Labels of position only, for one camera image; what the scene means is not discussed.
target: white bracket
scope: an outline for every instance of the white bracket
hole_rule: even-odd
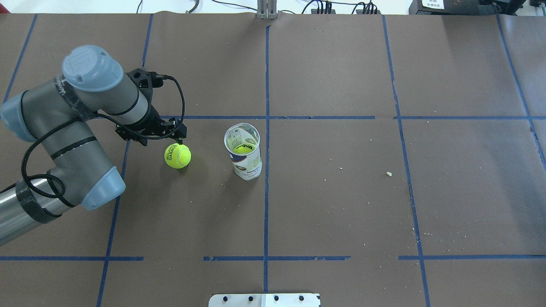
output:
[[[215,294],[209,307],[321,307],[315,293]]]
[[[258,19],[277,19],[277,0],[258,0]]]

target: tennis ball can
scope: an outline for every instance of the tennis ball can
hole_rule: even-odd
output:
[[[251,180],[262,172],[260,154],[260,134],[249,123],[238,123],[229,128],[224,135],[224,145],[229,152],[235,173]]]

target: container label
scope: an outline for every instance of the container label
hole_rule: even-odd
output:
[[[423,6],[431,9],[444,9],[443,0],[423,0]]]

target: yellow tennis ball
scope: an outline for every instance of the yellow tennis ball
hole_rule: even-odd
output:
[[[172,144],[165,149],[165,162],[173,168],[183,168],[189,164],[192,153],[186,145]]]
[[[252,144],[242,144],[242,145],[239,145],[237,146],[233,152],[238,154],[238,155],[245,155],[245,154],[250,154],[254,148],[256,148],[256,145],[252,145]]]

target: blue cap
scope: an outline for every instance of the blue cap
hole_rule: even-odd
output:
[[[112,199],[118,197],[125,191],[125,182],[121,178],[116,167],[112,167],[93,186],[81,205],[87,210],[94,210]]]
[[[4,102],[0,108],[0,116],[4,125],[15,135],[23,141],[34,142],[36,138],[32,136],[28,131],[25,120],[23,119],[23,112],[21,110],[21,103],[23,99],[23,93],[13,97],[12,99]]]
[[[84,45],[72,50],[64,58],[64,77],[78,90],[102,92],[118,85],[123,78],[123,69],[104,49]]]

